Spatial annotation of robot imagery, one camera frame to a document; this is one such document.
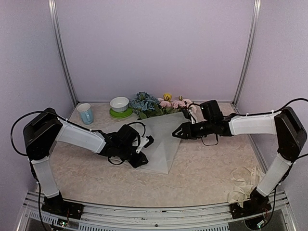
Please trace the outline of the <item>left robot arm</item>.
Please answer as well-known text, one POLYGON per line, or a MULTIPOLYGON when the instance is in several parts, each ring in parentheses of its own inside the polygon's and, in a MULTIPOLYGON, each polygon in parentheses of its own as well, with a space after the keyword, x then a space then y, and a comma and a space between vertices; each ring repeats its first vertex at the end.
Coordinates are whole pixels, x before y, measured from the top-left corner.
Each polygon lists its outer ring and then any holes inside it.
POLYGON ((53 108, 33 111, 16 119, 10 128, 10 141, 15 152, 28 159, 39 193, 44 195, 43 201, 39 203, 39 211, 67 219, 80 219, 83 212, 84 206, 64 200, 57 186, 50 166, 50 156, 54 147, 79 148, 106 158, 113 166, 127 162, 131 167, 139 168, 148 163, 142 150, 154 140, 145 133, 139 134, 132 127, 136 124, 145 127, 140 121, 133 121, 122 125, 116 132, 104 133, 99 129, 91 130, 68 121, 57 115, 53 108), (23 128, 26 152, 22 153, 14 144, 14 128, 17 123, 31 115, 35 117, 23 128))

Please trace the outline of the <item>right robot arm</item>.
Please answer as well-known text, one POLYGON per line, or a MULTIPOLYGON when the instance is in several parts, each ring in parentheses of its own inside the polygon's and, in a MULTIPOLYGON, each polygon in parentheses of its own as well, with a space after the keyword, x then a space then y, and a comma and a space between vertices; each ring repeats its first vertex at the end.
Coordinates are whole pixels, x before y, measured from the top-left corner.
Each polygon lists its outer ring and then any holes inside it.
POLYGON ((192 111, 191 103, 182 110, 188 122, 182 123, 172 136, 182 140, 203 139, 214 134, 218 137, 249 135, 260 160, 267 166, 263 179, 252 188, 243 202, 231 202, 230 211, 233 219, 252 216, 248 228, 256 231, 266 227, 272 216, 265 217, 265 212, 274 212, 275 202, 270 202, 269 195, 276 193, 277 187, 288 177, 293 165, 300 158, 306 157, 302 149, 308 140, 308 133, 290 104, 306 101, 295 98, 277 110, 254 114, 231 113, 223 115, 218 102, 209 100, 201 103, 203 121, 199 122, 192 111))

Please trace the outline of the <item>blue hydrangea fake flower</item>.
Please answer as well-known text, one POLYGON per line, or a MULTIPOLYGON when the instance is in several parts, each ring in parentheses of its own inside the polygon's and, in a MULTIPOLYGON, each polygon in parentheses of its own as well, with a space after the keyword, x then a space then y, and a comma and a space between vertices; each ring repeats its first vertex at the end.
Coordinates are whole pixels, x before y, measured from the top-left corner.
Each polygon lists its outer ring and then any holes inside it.
POLYGON ((159 105, 160 101, 147 92, 139 92, 136 97, 129 102, 133 113, 138 116, 138 120, 155 116, 162 116, 163 110, 159 105))

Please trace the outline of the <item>yellow fake flower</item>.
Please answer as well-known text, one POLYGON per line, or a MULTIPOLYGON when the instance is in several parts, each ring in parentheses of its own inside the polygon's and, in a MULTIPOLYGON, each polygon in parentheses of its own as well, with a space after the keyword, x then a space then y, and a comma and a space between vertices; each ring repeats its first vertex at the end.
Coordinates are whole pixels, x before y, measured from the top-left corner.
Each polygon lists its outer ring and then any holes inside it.
POLYGON ((165 93, 165 94, 163 95, 163 99, 164 99, 164 101, 170 102, 170 101, 172 100, 172 94, 165 93))

